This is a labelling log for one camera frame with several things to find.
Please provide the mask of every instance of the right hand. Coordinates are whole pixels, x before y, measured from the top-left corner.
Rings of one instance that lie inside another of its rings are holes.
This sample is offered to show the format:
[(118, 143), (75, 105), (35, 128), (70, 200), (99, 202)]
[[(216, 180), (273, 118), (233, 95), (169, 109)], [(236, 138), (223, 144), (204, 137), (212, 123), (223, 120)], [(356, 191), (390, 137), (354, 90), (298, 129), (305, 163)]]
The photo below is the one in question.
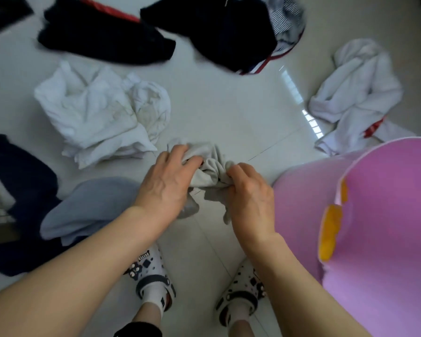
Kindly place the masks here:
[(274, 192), (252, 165), (236, 164), (228, 175), (234, 180), (228, 198), (232, 227), (247, 252), (275, 235)]

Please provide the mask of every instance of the sock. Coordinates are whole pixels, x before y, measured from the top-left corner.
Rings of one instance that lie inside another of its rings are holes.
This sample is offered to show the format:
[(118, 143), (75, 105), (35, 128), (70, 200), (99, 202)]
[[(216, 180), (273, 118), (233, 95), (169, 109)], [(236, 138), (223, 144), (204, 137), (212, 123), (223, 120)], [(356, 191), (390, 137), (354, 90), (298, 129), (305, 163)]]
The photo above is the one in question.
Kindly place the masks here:
[(160, 283), (152, 283), (142, 290), (142, 304), (146, 302), (153, 303), (161, 310), (161, 318), (167, 305), (167, 290)]
[(228, 330), (238, 320), (250, 321), (250, 307), (242, 301), (236, 301), (228, 305), (228, 315), (226, 316)]

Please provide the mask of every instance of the foot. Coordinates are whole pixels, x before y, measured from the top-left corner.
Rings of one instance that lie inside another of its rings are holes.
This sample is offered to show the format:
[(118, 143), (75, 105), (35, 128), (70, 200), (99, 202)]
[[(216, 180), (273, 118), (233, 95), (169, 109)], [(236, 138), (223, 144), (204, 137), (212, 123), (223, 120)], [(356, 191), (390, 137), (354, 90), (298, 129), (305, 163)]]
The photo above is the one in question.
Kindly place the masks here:
[(137, 283), (135, 291), (140, 299), (144, 302), (154, 302), (163, 308), (162, 312), (172, 306), (176, 291), (168, 277), (157, 243), (154, 243), (131, 264), (128, 273)]
[(265, 296), (264, 284), (260, 281), (251, 262), (245, 259), (215, 307), (220, 324), (228, 326), (231, 320), (228, 314), (230, 305), (232, 307), (246, 306), (249, 315), (252, 315), (257, 310), (258, 301)]

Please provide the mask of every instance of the tile floor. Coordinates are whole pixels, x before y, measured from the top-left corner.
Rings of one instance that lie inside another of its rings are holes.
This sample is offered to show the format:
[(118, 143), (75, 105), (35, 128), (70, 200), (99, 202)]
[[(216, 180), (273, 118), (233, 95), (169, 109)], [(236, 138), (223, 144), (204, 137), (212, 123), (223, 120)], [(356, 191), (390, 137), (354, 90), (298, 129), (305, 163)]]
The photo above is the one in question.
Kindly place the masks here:
[[(29, 0), (36, 15), (0, 33), (0, 133), (30, 151), (58, 175), (60, 197), (79, 182), (123, 175), (142, 180), (157, 154), (143, 160), (106, 161), (79, 171), (61, 156), (62, 138), (33, 97), (33, 90), (55, 70), (61, 57), (46, 51), (35, 38), (41, 14), (53, 0)], [(129, 13), (156, 0), (98, 0)], [(302, 114), (309, 98), (333, 71), (331, 55), (350, 39), (371, 37), (392, 55), (405, 87), (404, 100), (389, 117), (421, 135), (421, 7), (417, 0), (301, 0), (308, 26), (301, 42), (286, 57), (271, 62), (256, 76), (241, 77), (203, 61), (187, 39), (173, 34), (176, 51), (169, 62), (135, 67), (142, 79), (163, 85), (171, 97), (172, 117), (157, 147), (174, 137), (218, 143), (234, 161), (253, 164), (273, 182), (288, 167), (324, 158), (313, 148), (315, 133)], [(120, 73), (130, 67), (115, 66)], [(323, 132), (331, 126), (319, 121)], [(12, 198), (0, 183), (7, 205)], [(244, 258), (232, 230), (222, 222), (223, 208), (194, 195), (199, 214), (174, 222), (159, 239), (179, 300), (163, 319), (170, 336), (224, 336), (212, 317), (215, 300)], [(18, 277), (0, 275), (0, 289)], [(86, 328), (84, 336), (112, 336), (137, 311), (134, 284), (122, 277)], [(280, 332), (268, 301), (252, 317), (257, 337)]]

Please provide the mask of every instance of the forearm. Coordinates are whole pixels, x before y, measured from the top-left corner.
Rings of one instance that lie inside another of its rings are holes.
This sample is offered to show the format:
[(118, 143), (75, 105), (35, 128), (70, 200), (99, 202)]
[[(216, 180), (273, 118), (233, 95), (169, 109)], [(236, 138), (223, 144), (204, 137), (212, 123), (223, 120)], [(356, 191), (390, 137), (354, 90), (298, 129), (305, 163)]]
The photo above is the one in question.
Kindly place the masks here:
[(77, 336), (127, 267), (162, 233), (131, 207), (0, 292), (0, 336)]
[(370, 336), (304, 269), (279, 234), (246, 252), (284, 336)]

